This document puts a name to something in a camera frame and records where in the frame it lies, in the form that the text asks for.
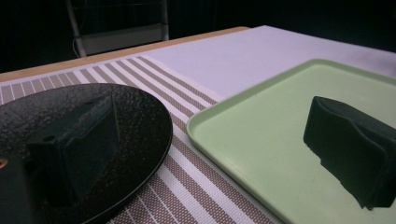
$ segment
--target wooden table edge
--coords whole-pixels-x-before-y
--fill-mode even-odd
[[[111,51],[111,52],[107,52],[107,53],[92,55],[92,56],[89,56],[86,58],[79,58],[79,59],[74,59],[74,60],[69,60],[69,61],[64,61],[64,62],[59,62],[59,63],[50,63],[50,64],[41,65],[41,66],[37,66],[37,67],[31,67],[31,68],[25,68],[22,70],[5,72],[3,74],[0,74],[0,82],[9,81],[12,79],[23,78],[23,77],[31,77],[31,76],[40,75],[40,74],[46,74],[49,72],[60,71],[60,70],[68,69],[68,68],[82,66],[85,64],[89,64],[89,63],[98,63],[101,61],[111,60],[114,58],[119,58],[119,57],[131,55],[131,54],[136,54],[136,53],[140,53],[140,52],[144,52],[144,51],[148,51],[148,50],[152,50],[152,49],[165,48],[165,47],[169,47],[169,46],[173,46],[173,45],[177,45],[177,44],[181,44],[181,43],[205,39],[205,38],[218,36],[218,35],[227,35],[227,34],[239,32],[239,31],[244,31],[247,29],[249,29],[249,28],[245,27],[245,26],[238,26],[238,27],[234,27],[234,28],[230,28],[230,29],[219,30],[219,31],[214,31],[214,32],[210,32],[210,33],[200,34],[200,35],[192,35],[192,36],[182,37],[182,38],[178,38],[178,39],[172,39],[172,40],[168,40],[168,41],[133,47],[133,48],[129,48],[129,49],[120,49],[120,50]]]

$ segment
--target tray rim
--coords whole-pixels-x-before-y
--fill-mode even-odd
[[[271,77],[269,79],[266,79],[262,82],[259,82],[256,85],[253,85],[250,88],[247,88],[243,91],[240,91],[223,101],[218,102],[217,104],[214,104],[198,113],[195,113],[193,116],[191,116],[186,124],[186,130],[187,130],[187,135],[189,139],[191,140],[192,144],[197,147],[200,151],[202,151],[210,160],[212,160],[218,167],[221,168],[221,170],[229,175],[236,183],[241,185],[244,190],[246,190],[249,194],[251,194],[254,198],[256,198],[261,204],[263,204],[265,207],[269,208],[272,212],[276,214],[277,217],[280,217],[282,220],[286,221],[287,223],[298,223],[296,220],[293,220],[292,217],[288,217],[282,213],[281,210],[273,206],[273,203],[271,200],[265,197],[265,195],[261,195],[260,198],[254,194],[253,191],[253,186],[249,186],[248,184],[242,183],[242,179],[240,176],[237,176],[236,174],[233,173],[232,170],[229,170],[229,168],[223,164],[221,161],[219,161],[215,156],[213,156],[206,148],[204,148],[199,141],[197,141],[194,138],[194,128],[195,126],[201,124],[202,122],[205,122],[207,119],[210,119],[213,117],[213,115],[218,115],[227,110],[228,108],[231,108],[234,105],[238,105],[242,103],[243,101],[247,100],[249,97],[252,95],[259,93],[263,90],[269,89],[272,86],[275,86],[277,83],[282,82],[285,79],[288,79],[289,77],[295,76],[297,73],[313,66],[313,65],[324,65],[324,66],[330,66],[330,67],[335,67],[338,69],[342,69],[344,71],[353,73],[353,75],[360,76],[360,77],[365,77],[365,78],[370,78],[374,79],[376,81],[384,82],[389,85],[396,86],[396,78],[394,77],[386,77],[384,75],[380,75],[375,72],[367,71],[364,69],[361,69],[359,67],[347,65],[344,63],[338,63],[334,62],[331,60],[326,60],[326,59],[313,59],[309,60],[305,63],[298,64],[291,69],[288,69],[284,72],[281,72],[278,75],[275,75],[274,77]]]

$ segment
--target striped tablecloth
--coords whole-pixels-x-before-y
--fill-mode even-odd
[[[157,97],[169,110],[174,137],[162,167],[109,223],[275,223],[278,220],[186,135],[191,115],[221,97],[149,56],[124,57],[0,83],[0,104],[25,95],[83,83],[117,83]]]

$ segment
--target round black plate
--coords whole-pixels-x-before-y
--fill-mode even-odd
[[[121,209],[161,166],[172,140],[172,120],[155,97],[115,84],[84,84],[42,91],[0,106],[0,153],[29,159],[26,142],[79,104],[112,95],[120,147],[86,197],[72,207],[43,208],[49,223],[106,220]]]

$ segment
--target table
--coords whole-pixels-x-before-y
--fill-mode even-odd
[[[237,27],[1,74],[0,103],[80,83],[147,91],[171,113],[174,140],[158,173],[110,223],[278,223],[191,144],[185,124],[194,113],[314,58],[396,77],[395,53],[268,26]]]

